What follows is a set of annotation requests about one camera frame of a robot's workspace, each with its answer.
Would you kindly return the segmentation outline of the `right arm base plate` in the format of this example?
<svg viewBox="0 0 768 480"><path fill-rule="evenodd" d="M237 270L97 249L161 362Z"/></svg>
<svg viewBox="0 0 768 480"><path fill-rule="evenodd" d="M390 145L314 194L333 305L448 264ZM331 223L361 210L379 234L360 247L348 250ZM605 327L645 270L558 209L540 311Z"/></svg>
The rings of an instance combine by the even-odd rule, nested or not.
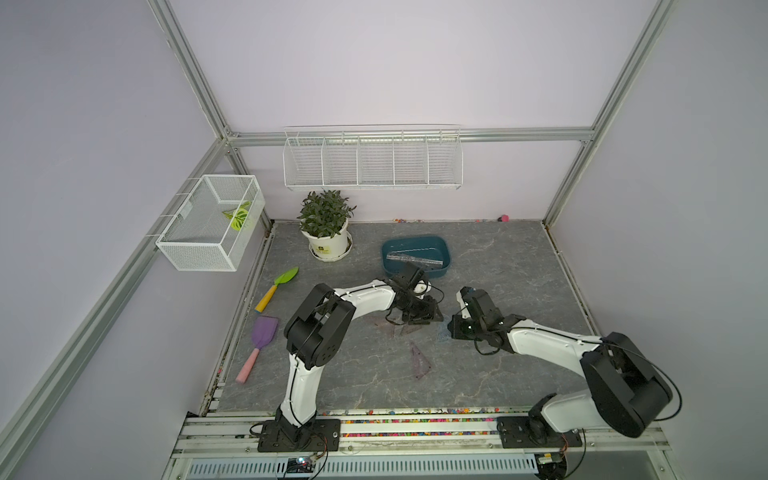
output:
<svg viewBox="0 0 768 480"><path fill-rule="evenodd" d="M505 449L545 448L565 450L583 446L577 431L555 432L543 420L528 416L502 416L497 418L497 431Z"/></svg>

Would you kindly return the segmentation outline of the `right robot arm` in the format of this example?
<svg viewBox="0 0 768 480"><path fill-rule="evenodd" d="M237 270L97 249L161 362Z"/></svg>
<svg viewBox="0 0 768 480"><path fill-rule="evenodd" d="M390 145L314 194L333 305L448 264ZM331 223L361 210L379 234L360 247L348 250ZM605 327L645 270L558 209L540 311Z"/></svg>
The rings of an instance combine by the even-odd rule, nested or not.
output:
<svg viewBox="0 0 768 480"><path fill-rule="evenodd" d="M490 295L464 287L456 294L459 310L448 329L452 338L491 349L535 357L584 379L584 390L549 394L528 412L524 430L537 444L573 430L611 428L637 438L655 421L682 410L679 387L642 354L626 335L581 335L541 325L527 317L504 316Z"/></svg>

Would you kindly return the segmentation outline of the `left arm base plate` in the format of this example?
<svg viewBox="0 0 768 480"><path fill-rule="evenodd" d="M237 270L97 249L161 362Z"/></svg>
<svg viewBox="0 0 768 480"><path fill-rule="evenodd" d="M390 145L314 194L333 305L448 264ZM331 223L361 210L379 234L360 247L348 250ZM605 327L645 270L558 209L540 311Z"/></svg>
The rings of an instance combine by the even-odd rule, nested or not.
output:
<svg viewBox="0 0 768 480"><path fill-rule="evenodd" d="M341 440L341 422L314 419L302 427L284 419L267 420L261 425L257 450L260 453L336 452Z"/></svg>

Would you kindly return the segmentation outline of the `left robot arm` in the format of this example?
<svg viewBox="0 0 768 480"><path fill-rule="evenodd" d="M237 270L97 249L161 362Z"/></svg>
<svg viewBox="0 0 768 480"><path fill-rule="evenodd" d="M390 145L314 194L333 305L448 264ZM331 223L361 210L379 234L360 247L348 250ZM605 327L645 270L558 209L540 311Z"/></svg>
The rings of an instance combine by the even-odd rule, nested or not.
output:
<svg viewBox="0 0 768 480"><path fill-rule="evenodd" d="M437 291L426 271L412 263L391 278L363 285L315 285L284 329L290 369L286 394L276 411L278 426L292 436L309 430L317 415L323 369L340 350L354 320L397 310L404 324L441 322Z"/></svg>

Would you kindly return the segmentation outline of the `pink long triangle ruler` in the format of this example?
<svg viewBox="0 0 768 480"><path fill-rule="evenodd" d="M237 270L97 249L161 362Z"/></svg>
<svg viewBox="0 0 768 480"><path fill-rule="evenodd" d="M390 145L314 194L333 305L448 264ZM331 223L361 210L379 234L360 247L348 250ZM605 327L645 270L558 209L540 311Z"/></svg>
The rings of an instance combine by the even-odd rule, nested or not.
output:
<svg viewBox="0 0 768 480"><path fill-rule="evenodd" d="M384 338L394 338L397 333L398 326L388 322L384 319L378 319L373 322L376 331Z"/></svg>

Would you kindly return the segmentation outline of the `clear straight ruler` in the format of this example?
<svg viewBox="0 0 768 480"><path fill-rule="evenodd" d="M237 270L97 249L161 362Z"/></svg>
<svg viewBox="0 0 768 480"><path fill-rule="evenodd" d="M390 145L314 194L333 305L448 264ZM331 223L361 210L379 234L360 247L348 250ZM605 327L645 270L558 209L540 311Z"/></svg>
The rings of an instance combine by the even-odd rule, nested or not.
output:
<svg viewBox="0 0 768 480"><path fill-rule="evenodd" d="M418 264L429 269L440 269L445 266L445 261L442 258L430 258L411 251L391 251L386 254L385 258L389 261Z"/></svg>

